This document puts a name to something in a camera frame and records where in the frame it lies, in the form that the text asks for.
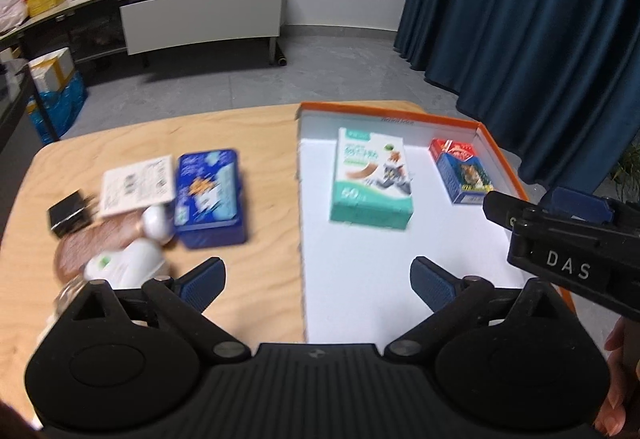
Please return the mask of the person's right hand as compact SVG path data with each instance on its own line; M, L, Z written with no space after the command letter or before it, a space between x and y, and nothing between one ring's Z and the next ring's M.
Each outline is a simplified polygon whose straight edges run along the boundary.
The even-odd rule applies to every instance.
M619 318L604 343L608 352L608 368L610 369L611 385L600 412L594 421L594 427L606 437L614 437L623 430L626 421L624 408L625 372L623 369L623 344L625 320Z

